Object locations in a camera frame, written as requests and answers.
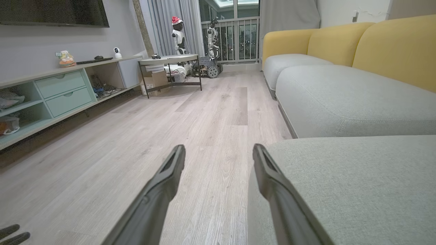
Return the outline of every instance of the gray curtain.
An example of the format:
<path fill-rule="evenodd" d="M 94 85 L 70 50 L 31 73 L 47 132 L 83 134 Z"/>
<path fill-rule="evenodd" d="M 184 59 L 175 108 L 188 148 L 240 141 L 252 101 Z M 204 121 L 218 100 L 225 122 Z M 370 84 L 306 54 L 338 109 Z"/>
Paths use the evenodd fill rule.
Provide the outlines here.
<path fill-rule="evenodd" d="M 301 30 L 320 27 L 316 0 L 261 0 L 259 57 L 265 34 L 270 31 Z"/>
<path fill-rule="evenodd" d="M 174 55 L 171 20 L 177 16 L 183 20 L 188 53 L 201 54 L 204 49 L 201 38 L 200 9 L 198 0 L 148 0 L 153 31 L 160 55 Z"/>

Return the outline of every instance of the floor plank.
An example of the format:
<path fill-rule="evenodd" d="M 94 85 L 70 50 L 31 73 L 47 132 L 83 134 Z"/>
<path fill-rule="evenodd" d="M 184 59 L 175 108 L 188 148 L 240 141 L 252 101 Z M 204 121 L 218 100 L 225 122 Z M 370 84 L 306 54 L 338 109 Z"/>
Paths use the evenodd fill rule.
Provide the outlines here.
<path fill-rule="evenodd" d="M 291 136 L 261 72 L 123 95 L 0 152 L 0 227 L 25 244 L 99 244 L 172 147 L 186 147 L 161 244 L 246 244 L 254 143 Z"/>

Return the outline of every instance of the mint green drawer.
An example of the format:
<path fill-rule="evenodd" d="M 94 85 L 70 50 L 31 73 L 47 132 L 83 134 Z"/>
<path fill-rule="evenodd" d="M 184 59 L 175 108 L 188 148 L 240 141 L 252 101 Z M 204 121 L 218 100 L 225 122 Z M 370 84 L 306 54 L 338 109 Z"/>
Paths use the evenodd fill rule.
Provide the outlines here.
<path fill-rule="evenodd" d="M 89 95 L 88 89 L 82 88 L 48 100 L 47 106 L 52 115 L 57 117 L 89 102 L 91 102 L 91 96 Z"/>
<path fill-rule="evenodd" d="M 35 82 L 44 99 L 85 86 L 85 81 L 80 71 L 44 78 Z"/>

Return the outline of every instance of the television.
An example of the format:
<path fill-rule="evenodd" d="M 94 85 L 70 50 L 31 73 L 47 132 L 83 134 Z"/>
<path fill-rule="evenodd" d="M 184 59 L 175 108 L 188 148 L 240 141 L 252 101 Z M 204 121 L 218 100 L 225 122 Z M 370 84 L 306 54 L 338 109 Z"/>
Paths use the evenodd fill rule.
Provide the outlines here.
<path fill-rule="evenodd" d="M 0 0 L 0 24 L 109 27 L 102 0 Z"/>

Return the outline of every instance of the white cabinet door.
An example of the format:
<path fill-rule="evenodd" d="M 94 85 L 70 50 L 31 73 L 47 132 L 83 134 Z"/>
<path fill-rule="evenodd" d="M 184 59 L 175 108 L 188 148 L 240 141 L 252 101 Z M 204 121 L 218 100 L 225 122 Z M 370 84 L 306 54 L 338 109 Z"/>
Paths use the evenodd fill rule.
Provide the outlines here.
<path fill-rule="evenodd" d="M 123 78 L 125 88 L 130 88 L 142 81 L 141 71 L 138 65 L 138 61 L 141 59 L 142 58 L 130 59 L 118 62 L 119 72 Z"/>

